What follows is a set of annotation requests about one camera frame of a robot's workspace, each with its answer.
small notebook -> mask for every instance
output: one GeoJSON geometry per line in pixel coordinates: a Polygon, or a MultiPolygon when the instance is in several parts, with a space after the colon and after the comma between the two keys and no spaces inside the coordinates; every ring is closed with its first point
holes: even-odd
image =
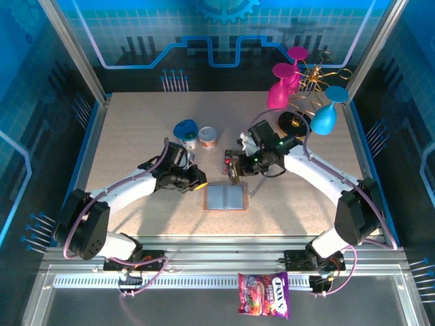
{"type": "Polygon", "coordinates": [[[208,185],[205,188],[205,211],[245,211],[246,209],[245,185],[208,185]]]}

blue printed wall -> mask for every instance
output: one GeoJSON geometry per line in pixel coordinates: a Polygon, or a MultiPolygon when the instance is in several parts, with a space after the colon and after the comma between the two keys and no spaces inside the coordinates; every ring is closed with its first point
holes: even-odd
{"type": "MultiPolygon", "coordinates": [[[[329,51],[329,65],[355,67],[389,5],[389,0],[90,2],[59,1],[103,85],[104,79],[120,78],[121,73],[104,75],[100,67],[106,71],[147,69],[142,78],[155,75],[155,84],[161,68],[182,68],[197,79],[200,76],[192,71],[224,74],[208,71],[209,67],[249,66],[249,73],[258,75],[290,60],[286,50],[292,46],[308,49],[308,63],[319,62],[319,52],[329,51]]],[[[215,79],[228,76],[215,75],[215,79]]],[[[150,87],[152,83],[146,84],[142,91],[156,90],[150,87]]],[[[221,90],[215,87],[210,90],[221,90]]],[[[262,87],[254,79],[245,83],[245,90],[262,87]]],[[[199,85],[191,89],[205,90],[199,85]]]]}
{"type": "Polygon", "coordinates": [[[37,0],[0,1],[0,45],[0,311],[19,325],[51,237],[30,216],[56,219],[94,99],[37,0]]]}
{"type": "MultiPolygon", "coordinates": [[[[431,264],[435,260],[433,17],[432,0],[409,0],[354,98],[367,136],[366,151],[372,155],[373,170],[410,263],[424,257],[431,264]]],[[[425,282],[433,277],[420,275],[418,280],[429,284],[425,282]]],[[[433,323],[435,305],[429,298],[434,290],[420,285],[418,292],[433,323]]]]}

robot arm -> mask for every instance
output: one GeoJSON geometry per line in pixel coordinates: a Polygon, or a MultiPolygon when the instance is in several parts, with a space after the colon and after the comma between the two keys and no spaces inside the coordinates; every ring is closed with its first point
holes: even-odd
{"type": "Polygon", "coordinates": [[[379,187],[371,178],[363,181],[338,170],[308,149],[308,157],[302,142],[294,137],[279,138],[267,121],[263,120],[249,129],[249,136],[242,134],[239,144],[244,154],[239,156],[235,172],[239,176],[265,173],[269,166],[277,164],[296,173],[323,192],[337,207],[334,226],[310,242],[304,254],[305,264],[316,270],[337,251],[348,245],[358,245],[380,226],[377,216],[350,185],[313,163],[313,158],[334,172],[358,185],[366,195],[383,209],[379,187]]]}
{"type": "Polygon", "coordinates": [[[174,187],[184,193],[207,184],[205,173],[193,165],[187,151],[178,144],[169,143],[161,163],[153,171],[144,174],[153,165],[154,159],[139,165],[131,175],[123,179],[127,180],[125,182],[117,182],[90,193],[80,189],[71,192],[60,212],[53,232],[54,239],[65,245],[80,213],[91,201],[100,198],[80,221],[69,250],[84,260],[96,255],[132,259],[137,251],[141,251],[141,244],[126,234],[108,232],[110,217],[137,199],[149,196],[159,189],[174,187]]]}

candy wrapper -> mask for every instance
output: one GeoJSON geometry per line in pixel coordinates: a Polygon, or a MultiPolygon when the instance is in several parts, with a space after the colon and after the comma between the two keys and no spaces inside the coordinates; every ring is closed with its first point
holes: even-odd
{"type": "Polygon", "coordinates": [[[240,314],[290,317],[287,272],[269,275],[239,274],[240,314]]]}

pink goblet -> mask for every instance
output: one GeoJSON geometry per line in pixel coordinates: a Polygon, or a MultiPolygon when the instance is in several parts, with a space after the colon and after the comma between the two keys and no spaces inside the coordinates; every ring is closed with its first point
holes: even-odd
{"type": "MultiPolygon", "coordinates": [[[[294,46],[287,51],[288,56],[293,59],[294,71],[299,72],[298,60],[305,60],[308,58],[308,51],[302,46],[294,46]]],[[[291,78],[284,81],[284,84],[288,87],[290,95],[296,93],[299,90],[299,82],[302,76],[295,73],[291,78]]]]}
{"type": "Polygon", "coordinates": [[[293,77],[294,67],[288,63],[279,63],[273,67],[272,72],[280,80],[269,90],[266,105],[269,109],[285,109],[290,93],[284,81],[293,77]]]}

